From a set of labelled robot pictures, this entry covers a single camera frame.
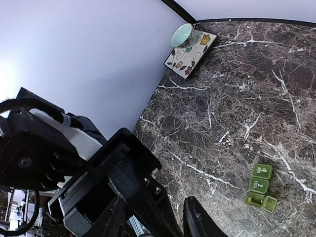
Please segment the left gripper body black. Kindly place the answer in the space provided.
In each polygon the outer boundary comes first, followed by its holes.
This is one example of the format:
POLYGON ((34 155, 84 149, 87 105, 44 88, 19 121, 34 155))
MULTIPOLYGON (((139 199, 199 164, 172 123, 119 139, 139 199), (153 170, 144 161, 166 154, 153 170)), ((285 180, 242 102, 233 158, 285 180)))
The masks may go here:
POLYGON ((49 213, 74 235, 86 234, 116 197, 107 174, 124 157, 148 174, 160 161, 127 128, 118 130, 49 201, 49 213))

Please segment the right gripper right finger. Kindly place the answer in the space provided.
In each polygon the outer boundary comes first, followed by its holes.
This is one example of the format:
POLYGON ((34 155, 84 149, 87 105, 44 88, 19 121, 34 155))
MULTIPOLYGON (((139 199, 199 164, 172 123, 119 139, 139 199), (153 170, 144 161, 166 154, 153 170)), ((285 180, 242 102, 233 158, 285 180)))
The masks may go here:
POLYGON ((185 237, 228 237, 194 196, 185 198, 183 228, 185 237))

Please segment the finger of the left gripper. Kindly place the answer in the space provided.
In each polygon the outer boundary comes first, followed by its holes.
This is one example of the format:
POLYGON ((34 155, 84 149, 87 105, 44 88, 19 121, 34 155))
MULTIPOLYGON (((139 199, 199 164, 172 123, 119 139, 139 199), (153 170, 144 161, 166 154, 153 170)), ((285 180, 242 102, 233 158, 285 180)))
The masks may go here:
POLYGON ((128 159, 119 161, 108 173, 109 185, 130 207, 133 215, 156 237, 181 237, 179 227, 171 223, 159 210, 145 184, 142 171, 128 159))

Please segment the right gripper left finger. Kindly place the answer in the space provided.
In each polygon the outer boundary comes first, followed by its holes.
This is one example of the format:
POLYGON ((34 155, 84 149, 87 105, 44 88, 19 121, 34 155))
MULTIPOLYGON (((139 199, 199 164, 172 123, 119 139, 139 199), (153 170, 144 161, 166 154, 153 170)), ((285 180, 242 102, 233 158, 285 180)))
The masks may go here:
POLYGON ((123 237, 125 235, 125 204, 114 198, 84 237, 123 237))

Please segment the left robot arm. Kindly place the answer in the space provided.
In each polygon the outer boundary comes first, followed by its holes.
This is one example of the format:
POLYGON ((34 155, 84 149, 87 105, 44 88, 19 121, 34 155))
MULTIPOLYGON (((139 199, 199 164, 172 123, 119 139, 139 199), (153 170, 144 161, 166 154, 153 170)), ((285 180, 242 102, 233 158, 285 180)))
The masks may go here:
POLYGON ((13 169, 30 190, 52 190, 69 181, 49 202, 77 237, 122 237, 135 217, 156 237, 180 237, 165 188, 151 173, 159 160, 128 129, 105 139, 92 121, 21 88, 10 126, 19 141, 13 169))

